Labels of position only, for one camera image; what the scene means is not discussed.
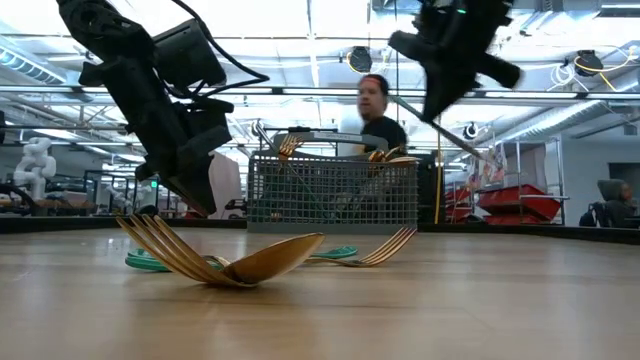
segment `wooden table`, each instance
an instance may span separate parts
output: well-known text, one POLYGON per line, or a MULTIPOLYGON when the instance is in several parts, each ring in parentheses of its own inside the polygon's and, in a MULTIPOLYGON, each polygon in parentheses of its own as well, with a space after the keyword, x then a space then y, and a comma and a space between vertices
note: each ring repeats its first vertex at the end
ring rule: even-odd
MULTIPOLYGON (((235 259, 283 237, 178 229, 235 259)), ((380 237, 329 236, 323 249, 380 237)), ((638 359, 640 247, 423 234, 254 290, 124 265, 116 229, 0 236, 0 359, 638 359)))

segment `handle of basket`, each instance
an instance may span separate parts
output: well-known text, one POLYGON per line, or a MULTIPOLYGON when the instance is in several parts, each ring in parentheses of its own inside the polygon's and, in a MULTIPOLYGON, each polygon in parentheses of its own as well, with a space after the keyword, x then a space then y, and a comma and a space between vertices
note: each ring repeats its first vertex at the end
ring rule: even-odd
MULTIPOLYGON (((276 148, 280 147, 282 141, 288 134, 278 134, 273 138, 273 144, 276 148)), ((344 133, 329 133, 329 132, 300 132, 291 133, 295 135, 300 143, 318 143, 318 142, 331 142, 331 143, 343 143, 343 144, 356 144, 373 146, 376 150, 382 150, 384 152, 389 151, 389 143, 387 140, 373 136, 373 135, 360 135, 360 134, 344 134, 344 133)))

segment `dark hair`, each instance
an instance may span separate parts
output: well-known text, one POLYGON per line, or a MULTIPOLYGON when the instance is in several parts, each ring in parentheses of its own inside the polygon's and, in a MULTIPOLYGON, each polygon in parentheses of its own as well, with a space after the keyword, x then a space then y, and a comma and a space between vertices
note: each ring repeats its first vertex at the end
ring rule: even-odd
POLYGON ((362 79, 360 79, 360 83, 358 85, 362 84, 362 82, 367 79, 375 80, 380 86, 380 91, 382 92, 382 94, 384 96, 389 95, 389 82, 384 78, 384 76, 378 74, 367 74, 363 76, 362 79))

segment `metal wire basket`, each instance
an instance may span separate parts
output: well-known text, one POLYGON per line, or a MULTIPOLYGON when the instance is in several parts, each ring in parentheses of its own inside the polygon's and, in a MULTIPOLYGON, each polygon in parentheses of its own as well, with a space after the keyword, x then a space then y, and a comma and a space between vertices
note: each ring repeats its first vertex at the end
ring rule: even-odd
POLYGON ((273 151, 249 160, 250 232, 387 234, 416 225, 416 163, 371 163, 365 156, 323 157, 273 151))

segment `black shirt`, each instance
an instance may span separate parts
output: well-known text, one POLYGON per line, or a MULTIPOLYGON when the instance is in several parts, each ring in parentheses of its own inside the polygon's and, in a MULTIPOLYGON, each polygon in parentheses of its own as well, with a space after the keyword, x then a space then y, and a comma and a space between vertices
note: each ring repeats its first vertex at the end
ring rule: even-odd
MULTIPOLYGON (((373 135, 387 140, 389 150, 407 144, 407 133, 404 132, 402 126, 400 126, 397 121, 389 119, 386 116, 366 123, 360 134, 373 135)), ((375 147, 369 145, 364 148, 365 152, 374 150, 376 150, 375 147)))

